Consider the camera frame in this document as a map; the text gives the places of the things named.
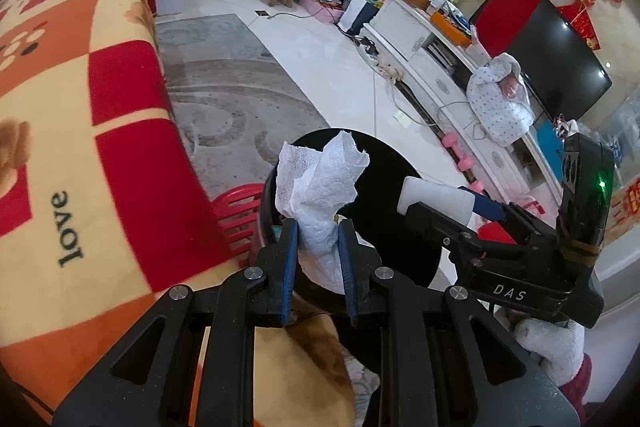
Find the patterned carpet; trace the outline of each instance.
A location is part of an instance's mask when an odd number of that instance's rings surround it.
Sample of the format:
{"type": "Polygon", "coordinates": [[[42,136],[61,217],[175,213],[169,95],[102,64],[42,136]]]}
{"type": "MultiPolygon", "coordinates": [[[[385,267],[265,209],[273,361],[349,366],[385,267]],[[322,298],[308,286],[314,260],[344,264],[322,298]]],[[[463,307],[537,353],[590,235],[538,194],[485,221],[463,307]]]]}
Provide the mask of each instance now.
{"type": "Polygon", "coordinates": [[[328,127],[236,15],[156,27],[175,121],[210,198],[263,182],[284,140],[328,127]]]}

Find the television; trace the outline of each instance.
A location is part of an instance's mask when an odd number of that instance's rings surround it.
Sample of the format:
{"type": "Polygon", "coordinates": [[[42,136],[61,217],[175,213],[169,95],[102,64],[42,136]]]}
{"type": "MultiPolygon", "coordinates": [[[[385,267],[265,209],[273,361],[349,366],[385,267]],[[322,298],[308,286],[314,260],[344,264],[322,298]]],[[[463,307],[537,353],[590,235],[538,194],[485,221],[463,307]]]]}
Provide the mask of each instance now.
{"type": "Polygon", "coordinates": [[[550,118],[577,120],[611,87],[593,51],[550,0],[540,0],[506,52],[550,118]]]}

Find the checkered blanket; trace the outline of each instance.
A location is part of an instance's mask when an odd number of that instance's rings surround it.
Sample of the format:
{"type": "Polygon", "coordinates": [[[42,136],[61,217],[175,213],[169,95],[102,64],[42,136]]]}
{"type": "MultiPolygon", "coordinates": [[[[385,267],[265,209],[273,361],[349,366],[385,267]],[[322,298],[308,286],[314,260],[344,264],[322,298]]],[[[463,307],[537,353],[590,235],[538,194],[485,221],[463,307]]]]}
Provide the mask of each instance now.
{"type": "MultiPolygon", "coordinates": [[[[167,288],[238,269],[169,118],[154,11],[0,4],[0,362],[51,409],[167,288]]],[[[299,327],[303,343],[257,331],[266,427],[353,422],[320,319],[299,327]]]]}

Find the tv stand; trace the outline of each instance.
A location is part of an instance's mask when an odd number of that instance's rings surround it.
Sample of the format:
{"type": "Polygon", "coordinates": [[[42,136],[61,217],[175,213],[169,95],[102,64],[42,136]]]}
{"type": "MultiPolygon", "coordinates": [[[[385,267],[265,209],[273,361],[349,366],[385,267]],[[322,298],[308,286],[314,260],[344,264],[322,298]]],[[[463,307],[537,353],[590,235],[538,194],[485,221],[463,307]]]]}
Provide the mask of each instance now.
{"type": "Polygon", "coordinates": [[[533,127],[511,146],[501,147],[485,133],[466,99],[466,80],[478,68],[422,10],[403,0],[386,0],[360,32],[373,41],[382,64],[402,74],[402,82],[442,133],[455,133],[462,151],[475,160],[476,179],[498,201],[537,200],[541,218],[555,226],[562,189],[544,157],[533,127]]]}

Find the white glove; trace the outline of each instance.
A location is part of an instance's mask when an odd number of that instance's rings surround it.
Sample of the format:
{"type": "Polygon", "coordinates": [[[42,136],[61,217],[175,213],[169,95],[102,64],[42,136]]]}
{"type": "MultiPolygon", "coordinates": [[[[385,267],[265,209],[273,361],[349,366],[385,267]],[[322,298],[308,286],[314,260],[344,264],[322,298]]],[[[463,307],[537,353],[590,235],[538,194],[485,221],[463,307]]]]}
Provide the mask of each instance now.
{"type": "Polygon", "coordinates": [[[556,386],[576,377],[584,358],[583,326],[569,321],[563,328],[539,319],[524,319],[514,325],[505,308],[498,309],[494,316],[524,349],[542,357],[540,368],[556,386]]]}

